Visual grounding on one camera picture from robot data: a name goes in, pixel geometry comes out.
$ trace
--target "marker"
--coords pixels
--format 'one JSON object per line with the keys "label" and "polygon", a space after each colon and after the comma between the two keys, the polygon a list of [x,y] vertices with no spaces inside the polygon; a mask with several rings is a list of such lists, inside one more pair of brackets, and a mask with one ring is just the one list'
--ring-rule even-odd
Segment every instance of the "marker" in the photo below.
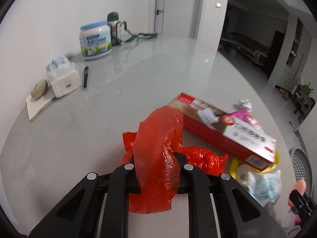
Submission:
{"label": "marker", "polygon": [[87,80],[88,80],[88,70],[89,70],[89,67],[86,66],[85,69],[84,69],[84,88],[87,87]]}

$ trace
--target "red plastic bag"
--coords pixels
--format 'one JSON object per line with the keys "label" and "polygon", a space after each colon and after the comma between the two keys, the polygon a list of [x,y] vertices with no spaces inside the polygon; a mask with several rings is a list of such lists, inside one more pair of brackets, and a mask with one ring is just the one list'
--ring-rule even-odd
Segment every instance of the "red plastic bag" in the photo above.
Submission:
{"label": "red plastic bag", "polygon": [[199,167],[205,174],[219,176],[225,172],[223,166],[228,160],[227,154],[217,156],[208,149],[198,147],[181,147],[176,152],[184,154],[188,163]]}
{"label": "red plastic bag", "polygon": [[141,194],[129,195],[129,211],[140,214],[171,209],[180,184],[180,165],[173,155],[182,146],[184,121],[179,109],[163,106],[140,123],[137,133],[123,134],[127,151],[121,163],[134,154],[135,173]]}

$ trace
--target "tissue box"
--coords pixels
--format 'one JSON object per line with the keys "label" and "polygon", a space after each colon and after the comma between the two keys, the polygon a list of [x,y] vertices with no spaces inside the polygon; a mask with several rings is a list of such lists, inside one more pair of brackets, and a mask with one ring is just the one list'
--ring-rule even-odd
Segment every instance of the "tissue box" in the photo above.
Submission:
{"label": "tissue box", "polygon": [[59,56],[46,66],[47,80],[56,97],[62,97],[81,86],[77,65],[65,56]]}
{"label": "tissue box", "polygon": [[276,140],[246,122],[191,95],[169,104],[184,116],[184,128],[260,171],[275,161]]}

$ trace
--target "cardboard box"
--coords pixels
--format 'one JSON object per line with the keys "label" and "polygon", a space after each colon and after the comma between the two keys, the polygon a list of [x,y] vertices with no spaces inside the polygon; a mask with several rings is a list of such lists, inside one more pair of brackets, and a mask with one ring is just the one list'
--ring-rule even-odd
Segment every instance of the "cardboard box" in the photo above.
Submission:
{"label": "cardboard box", "polygon": [[184,128],[260,171],[275,161],[276,140],[248,123],[191,95],[169,104],[184,115]]}
{"label": "cardboard box", "polygon": [[280,89],[280,94],[282,95],[282,98],[284,98],[286,101],[289,100],[288,93],[284,89]]}

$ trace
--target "metal screw head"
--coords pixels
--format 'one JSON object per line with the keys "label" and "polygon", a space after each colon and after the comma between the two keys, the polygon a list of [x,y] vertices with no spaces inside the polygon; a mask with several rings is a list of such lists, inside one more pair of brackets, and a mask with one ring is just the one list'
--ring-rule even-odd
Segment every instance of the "metal screw head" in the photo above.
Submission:
{"label": "metal screw head", "polygon": [[132,170],[134,168],[134,165],[131,163],[125,164],[124,165],[124,169],[125,170]]}
{"label": "metal screw head", "polygon": [[184,165],[184,168],[185,168],[186,170],[188,170],[188,171],[191,171],[191,170],[194,169],[194,166],[191,165],[191,164],[186,164],[186,165]]}
{"label": "metal screw head", "polygon": [[230,179],[230,175],[229,174],[226,174],[226,173],[223,173],[223,174],[221,174],[221,179],[223,179],[223,180],[229,180]]}
{"label": "metal screw head", "polygon": [[95,173],[89,173],[87,174],[87,179],[88,180],[94,180],[96,179],[97,175]]}

